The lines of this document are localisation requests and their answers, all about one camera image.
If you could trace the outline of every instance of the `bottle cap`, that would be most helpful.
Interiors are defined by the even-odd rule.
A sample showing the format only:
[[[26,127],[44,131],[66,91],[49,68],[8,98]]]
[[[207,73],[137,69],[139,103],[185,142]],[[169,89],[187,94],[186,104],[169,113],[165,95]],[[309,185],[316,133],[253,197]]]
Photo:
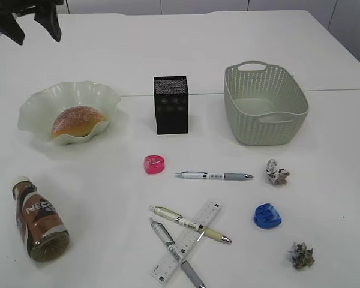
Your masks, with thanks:
[[[27,176],[19,176],[14,178],[12,180],[11,189],[13,189],[13,187],[15,187],[18,183],[26,182],[26,181],[30,182],[31,180]]]

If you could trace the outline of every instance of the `yellow pen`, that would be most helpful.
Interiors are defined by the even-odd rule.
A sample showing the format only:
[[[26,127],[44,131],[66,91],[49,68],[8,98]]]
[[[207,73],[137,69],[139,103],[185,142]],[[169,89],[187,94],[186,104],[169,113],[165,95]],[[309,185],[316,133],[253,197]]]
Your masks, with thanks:
[[[204,233],[205,236],[210,237],[216,241],[227,244],[232,243],[232,240],[229,239],[227,236],[223,235],[222,233],[212,230],[208,227],[204,227],[203,225],[197,224],[195,222],[192,222],[184,218],[181,214],[172,211],[168,208],[150,206],[149,210],[151,210],[153,213],[155,213],[158,216],[161,216],[169,221],[175,222],[188,229],[191,229],[199,233]]]

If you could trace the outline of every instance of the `pink object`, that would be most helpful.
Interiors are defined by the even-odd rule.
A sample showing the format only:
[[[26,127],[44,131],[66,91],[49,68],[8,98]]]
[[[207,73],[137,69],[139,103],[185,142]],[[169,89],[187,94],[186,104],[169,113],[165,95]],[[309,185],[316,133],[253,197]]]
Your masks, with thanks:
[[[164,158],[159,155],[150,155],[144,158],[144,170],[147,174],[157,174],[164,170]]]

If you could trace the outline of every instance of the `green basket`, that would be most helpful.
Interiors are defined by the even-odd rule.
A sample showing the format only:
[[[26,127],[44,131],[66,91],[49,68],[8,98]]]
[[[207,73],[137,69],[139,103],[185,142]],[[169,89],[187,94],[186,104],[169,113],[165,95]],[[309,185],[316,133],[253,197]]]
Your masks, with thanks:
[[[247,64],[263,70],[242,71]],[[246,145],[290,142],[308,113],[308,102],[294,78],[283,68],[260,61],[228,67],[224,103],[235,137]]]

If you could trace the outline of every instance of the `bun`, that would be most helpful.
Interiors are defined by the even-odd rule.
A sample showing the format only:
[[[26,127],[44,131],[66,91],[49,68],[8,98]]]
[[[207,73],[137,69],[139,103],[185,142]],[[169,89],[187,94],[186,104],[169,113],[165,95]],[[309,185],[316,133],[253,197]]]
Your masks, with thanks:
[[[76,137],[88,135],[97,123],[105,121],[105,116],[88,106],[76,106],[62,112],[52,127],[52,137],[68,134]]]

